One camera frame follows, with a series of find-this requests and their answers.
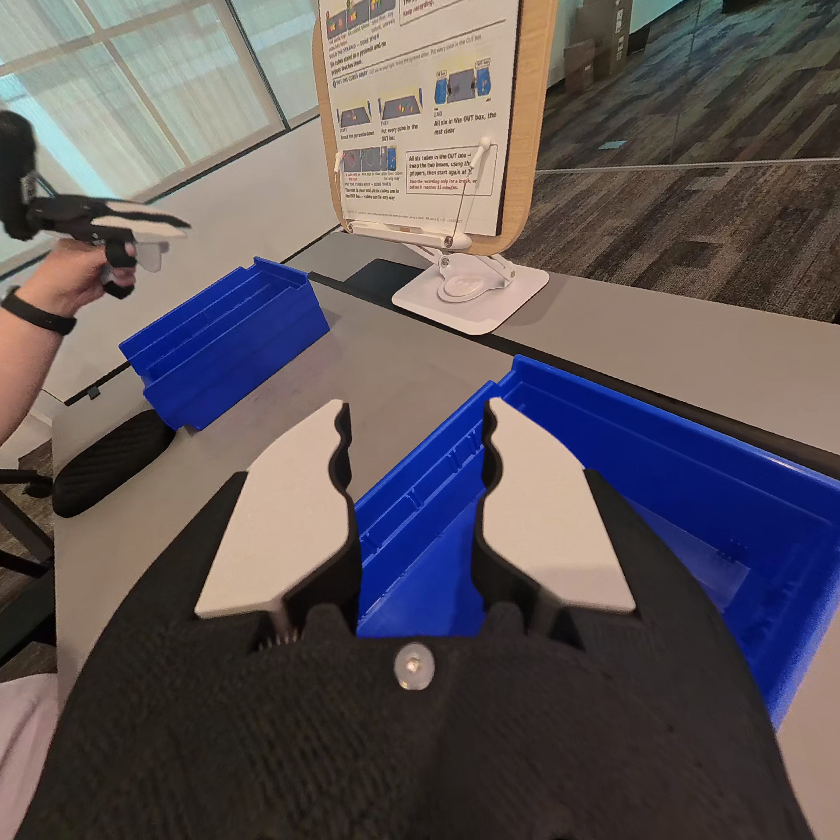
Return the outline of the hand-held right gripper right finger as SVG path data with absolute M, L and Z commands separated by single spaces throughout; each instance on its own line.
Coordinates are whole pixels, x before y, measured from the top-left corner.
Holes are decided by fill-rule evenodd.
M 585 468 L 499 397 L 484 408 L 485 488 L 476 509 L 471 580 L 485 606 L 509 602 L 526 631 L 564 640 L 570 610 L 631 616 L 637 604 Z

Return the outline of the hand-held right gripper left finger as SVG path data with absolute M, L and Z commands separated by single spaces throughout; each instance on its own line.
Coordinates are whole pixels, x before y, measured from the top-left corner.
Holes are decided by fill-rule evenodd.
M 359 620 L 362 559 L 352 480 L 350 405 L 326 402 L 270 444 L 247 477 L 198 596 L 202 619 L 267 614 L 277 635 L 302 634 L 310 610 Z

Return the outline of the blue plastic bin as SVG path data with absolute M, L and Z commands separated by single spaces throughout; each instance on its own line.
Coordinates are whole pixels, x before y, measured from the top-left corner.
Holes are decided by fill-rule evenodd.
M 119 348 L 168 427 L 202 430 L 328 331 L 308 273 L 256 257 Z
M 355 503 L 358 635 L 478 632 L 469 564 L 493 397 L 598 471 L 695 575 L 779 728 L 838 605 L 838 480 L 521 355 Z

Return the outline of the person's left hand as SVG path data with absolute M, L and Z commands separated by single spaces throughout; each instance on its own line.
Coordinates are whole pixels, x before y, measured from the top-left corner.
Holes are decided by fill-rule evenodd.
M 60 238 L 16 294 L 39 310 L 74 318 L 79 310 L 106 296 L 109 281 L 100 274 L 110 268 L 104 245 Z

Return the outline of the large grid window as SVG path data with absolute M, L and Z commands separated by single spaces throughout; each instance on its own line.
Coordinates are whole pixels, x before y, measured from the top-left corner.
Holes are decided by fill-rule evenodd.
M 318 113 L 312 1 L 2 1 L 35 193 L 153 201 Z

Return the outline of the black wristband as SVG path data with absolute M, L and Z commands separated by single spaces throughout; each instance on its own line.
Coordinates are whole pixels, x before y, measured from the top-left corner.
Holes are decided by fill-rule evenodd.
M 11 287 L 2 299 L 1 309 L 28 325 L 66 337 L 77 326 L 77 319 L 49 312 L 22 300 L 18 296 L 19 287 Z

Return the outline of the black oval pad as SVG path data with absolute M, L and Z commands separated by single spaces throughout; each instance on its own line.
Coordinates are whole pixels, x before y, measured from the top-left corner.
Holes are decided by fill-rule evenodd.
M 58 518 L 74 518 L 159 458 L 176 431 L 152 409 L 128 419 L 68 461 L 52 483 Z

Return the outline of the grey desk leg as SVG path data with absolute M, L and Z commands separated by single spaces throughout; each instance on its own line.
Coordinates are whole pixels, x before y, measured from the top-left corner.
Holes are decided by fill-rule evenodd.
M 21 486 L 26 496 L 46 499 L 51 496 L 53 481 L 31 469 L 1 469 L 1 486 Z M 30 519 L 3 492 L 1 493 L 1 525 L 14 537 L 34 559 L 1 550 L 1 566 L 6 571 L 22 574 L 37 580 L 53 571 L 55 544 L 52 538 Z

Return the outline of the dark desk foot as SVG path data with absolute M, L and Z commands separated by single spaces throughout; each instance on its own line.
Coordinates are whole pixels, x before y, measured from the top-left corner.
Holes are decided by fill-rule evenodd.
M 56 646 L 56 571 L 27 583 L 1 611 L 1 666 L 32 643 Z

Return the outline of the instruction sheet on stand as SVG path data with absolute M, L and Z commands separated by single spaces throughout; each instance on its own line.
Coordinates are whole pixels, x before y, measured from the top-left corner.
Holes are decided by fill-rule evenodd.
M 501 219 L 495 235 L 478 237 L 476 252 L 479 255 L 491 255 L 507 250 L 522 233 L 530 212 L 557 5 L 557 2 L 521 1 Z M 327 96 L 319 32 L 319 2 L 312 39 L 312 55 L 322 124 L 322 108 L 327 103 Z M 328 158 L 329 152 L 337 150 L 333 131 L 330 127 L 322 125 L 322 136 L 333 207 L 341 227 L 351 234 L 342 220 L 339 190 L 333 179 L 333 165 L 329 163 Z

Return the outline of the small cardboard box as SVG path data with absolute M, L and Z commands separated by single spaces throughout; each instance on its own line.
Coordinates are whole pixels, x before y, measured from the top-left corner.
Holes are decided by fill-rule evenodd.
M 572 95 L 582 92 L 594 82 L 595 42 L 588 38 L 563 50 L 563 88 Z

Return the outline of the tall cardboard box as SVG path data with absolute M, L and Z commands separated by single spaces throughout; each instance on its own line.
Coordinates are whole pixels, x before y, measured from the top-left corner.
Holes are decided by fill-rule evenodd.
M 575 12 L 574 42 L 594 42 L 594 80 L 623 71 L 627 62 L 632 1 L 584 1 Z

